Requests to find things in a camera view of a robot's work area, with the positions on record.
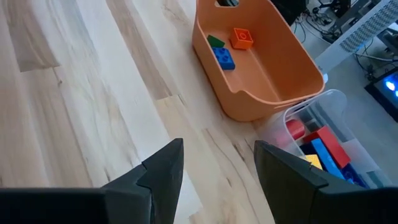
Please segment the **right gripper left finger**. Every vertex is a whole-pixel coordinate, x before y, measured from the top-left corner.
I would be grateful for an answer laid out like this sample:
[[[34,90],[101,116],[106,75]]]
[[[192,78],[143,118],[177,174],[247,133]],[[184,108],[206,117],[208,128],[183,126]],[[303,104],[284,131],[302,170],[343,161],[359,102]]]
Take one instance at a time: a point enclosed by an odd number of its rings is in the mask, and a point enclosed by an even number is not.
[[[99,188],[2,188],[1,223],[173,223],[183,165],[175,138]]]

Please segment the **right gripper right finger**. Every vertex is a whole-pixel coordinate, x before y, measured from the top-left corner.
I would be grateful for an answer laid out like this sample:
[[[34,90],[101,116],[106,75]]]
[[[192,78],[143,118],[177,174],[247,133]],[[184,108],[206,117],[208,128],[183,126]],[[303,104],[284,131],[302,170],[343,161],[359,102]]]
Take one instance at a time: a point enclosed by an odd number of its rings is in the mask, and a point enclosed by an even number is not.
[[[365,189],[268,142],[254,162],[276,223],[397,223],[397,188]]]

